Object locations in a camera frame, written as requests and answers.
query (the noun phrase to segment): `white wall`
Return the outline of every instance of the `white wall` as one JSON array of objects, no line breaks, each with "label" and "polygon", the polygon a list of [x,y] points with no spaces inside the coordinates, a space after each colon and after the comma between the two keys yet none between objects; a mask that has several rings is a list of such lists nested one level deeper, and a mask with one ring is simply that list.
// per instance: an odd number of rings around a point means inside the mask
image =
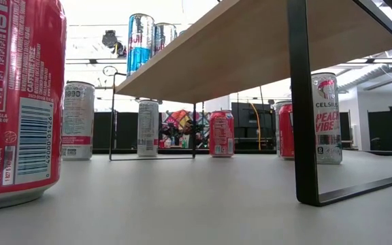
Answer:
[{"label": "white wall", "polygon": [[357,88],[351,88],[347,94],[338,95],[340,112],[350,112],[350,126],[352,127],[353,147],[361,149],[361,125],[359,120]]},{"label": "white wall", "polygon": [[358,92],[359,120],[361,128],[360,150],[370,150],[368,112],[387,112],[392,106],[392,93]]}]

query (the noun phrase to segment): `gray floor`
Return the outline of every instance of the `gray floor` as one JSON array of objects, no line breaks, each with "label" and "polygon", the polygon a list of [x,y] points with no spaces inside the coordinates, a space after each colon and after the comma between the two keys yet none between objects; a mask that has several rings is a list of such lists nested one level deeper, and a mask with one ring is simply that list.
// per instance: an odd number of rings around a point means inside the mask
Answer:
[{"label": "gray floor", "polygon": [[[392,176],[392,157],[345,152],[321,191]],[[392,187],[324,208],[295,199],[292,162],[64,162],[39,200],[0,210],[0,244],[392,244]]]}]

